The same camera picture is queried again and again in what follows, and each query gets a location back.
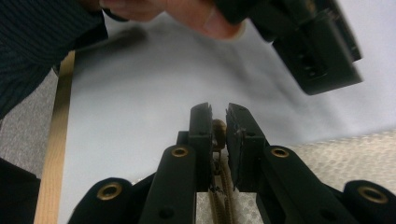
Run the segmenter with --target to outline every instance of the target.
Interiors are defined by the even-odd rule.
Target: person's arm
[[[103,22],[88,10],[76,0],[0,0],[0,119],[42,82],[79,36]]]

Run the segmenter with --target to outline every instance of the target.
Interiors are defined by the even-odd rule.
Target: carpeted floor
[[[0,121],[0,157],[41,177],[58,78],[43,83]]]

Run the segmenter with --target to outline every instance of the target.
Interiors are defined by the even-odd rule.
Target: person
[[[106,37],[103,8],[132,21],[150,21],[166,12],[216,39],[243,32],[211,0],[0,0],[0,120],[68,51]],[[0,158],[1,223],[33,222],[39,183],[35,175]]]

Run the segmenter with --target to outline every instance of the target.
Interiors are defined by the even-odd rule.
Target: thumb
[[[244,32],[241,24],[228,23],[211,0],[149,0],[177,21],[203,35],[233,39]]]

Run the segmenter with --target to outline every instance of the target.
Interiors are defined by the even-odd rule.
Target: human hand
[[[192,30],[216,39],[233,39],[244,25],[231,25],[216,9],[213,0],[100,0],[100,6],[132,21],[150,21],[163,11]]]

